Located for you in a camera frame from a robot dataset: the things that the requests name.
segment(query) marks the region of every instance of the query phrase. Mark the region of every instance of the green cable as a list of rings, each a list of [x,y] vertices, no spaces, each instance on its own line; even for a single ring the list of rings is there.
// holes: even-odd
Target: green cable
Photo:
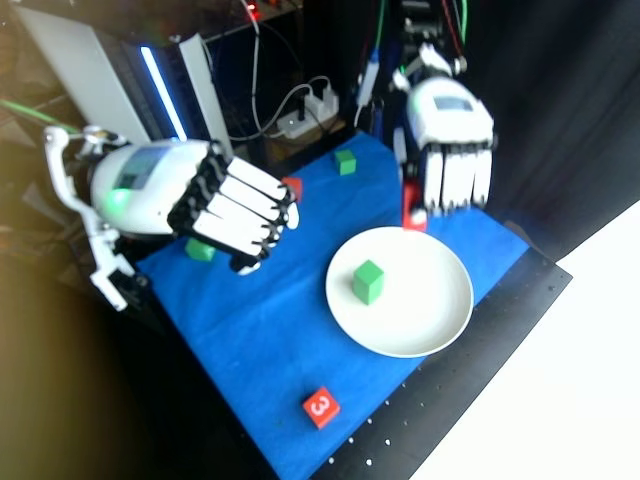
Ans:
[[[384,7],[387,0],[380,0],[380,13],[378,14],[378,35],[376,36],[376,49],[380,47],[382,40],[382,24],[384,23]]]
[[[60,128],[65,129],[68,133],[79,133],[79,130],[71,125],[65,125],[64,123],[59,122],[53,117],[50,117],[47,114],[34,110],[33,108],[25,107],[24,105],[20,105],[16,102],[10,102],[9,100],[4,100],[0,98],[0,107],[4,107],[7,110],[12,110],[17,113],[22,113],[28,115],[33,118],[37,118],[38,120],[42,120],[45,123],[50,125],[55,125]]]
[[[462,0],[462,31],[460,35],[462,37],[462,43],[465,43],[467,40],[467,0]]]

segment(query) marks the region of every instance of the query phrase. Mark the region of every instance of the blue mat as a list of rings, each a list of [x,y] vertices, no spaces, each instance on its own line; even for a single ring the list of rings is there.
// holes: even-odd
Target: blue mat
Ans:
[[[393,154],[358,135],[344,145],[358,159],[340,177],[326,155],[299,171],[301,224],[248,277],[216,253],[190,260],[179,240],[140,264],[187,343],[277,474],[306,479],[422,359],[372,353],[333,320],[324,293],[329,261],[357,233],[400,224]],[[478,210],[434,219],[429,233],[465,264],[476,303],[527,245]],[[326,386],[342,411],[318,431],[302,402]]]

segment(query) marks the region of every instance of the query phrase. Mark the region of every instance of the green cube on plate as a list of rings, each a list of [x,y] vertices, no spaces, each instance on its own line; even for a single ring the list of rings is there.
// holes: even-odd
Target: green cube on plate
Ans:
[[[350,175],[356,171],[356,157],[351,150],[340,150],[336,152],[336,167],[340,175]]]
[[[213,255],[216,253],[216,249],[211,245],[202,243],[195,238],[190,238],[184,249],[190,258],[199,262],[210,262],[213,260]]]
[[[382,294],[384,271],[371,260],[364,262],[353,274],[353,293],[365,305],[371,305]]]

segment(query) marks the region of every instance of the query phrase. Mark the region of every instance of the round plate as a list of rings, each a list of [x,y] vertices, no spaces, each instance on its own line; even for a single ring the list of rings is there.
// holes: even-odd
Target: round plate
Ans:
[[[352,290],[353,273],[371,260],[384,271],[382,294],[365,305]],[[368,230],[334,255],[327,301],[353,340],[391,357],[421,357],[450,345],[473,309],[473,287],[464,265],[444,244],[400,227]]]

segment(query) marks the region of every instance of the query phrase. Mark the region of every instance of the robotic hand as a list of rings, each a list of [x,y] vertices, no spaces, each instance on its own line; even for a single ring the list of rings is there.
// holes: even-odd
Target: robotic hand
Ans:
[[[64,168],[62,153],[70,140],[83,140],[79,156],[98,161],[91,206],[77,196]],[[98,127],[80,135],[47,127],[45,153],[56,194],[82,217],[96,262],[91,281],[119,311],[128,302],[112,277],[135,274],[115,253],[121,234],[194,237],[231,253],[231,268],[243,275],[260,267],[285,227],[298,226],[293,190],[227,155],[218,142],[161,140],[137,146]]]
[[[393,74],[390,89],[407,97],[403,124],[394,131],[394,152],[405,186],[413,183],[418,190],[409,205],[409,223],[423,224],[427,214],[447,214],[471,203],[483,207],[488,199],[493,119],[452,78],[465,68],[464,59],[449,64],[433,45],[422,44],[418,58]],[[415,85],[412,77],[418,78]]]

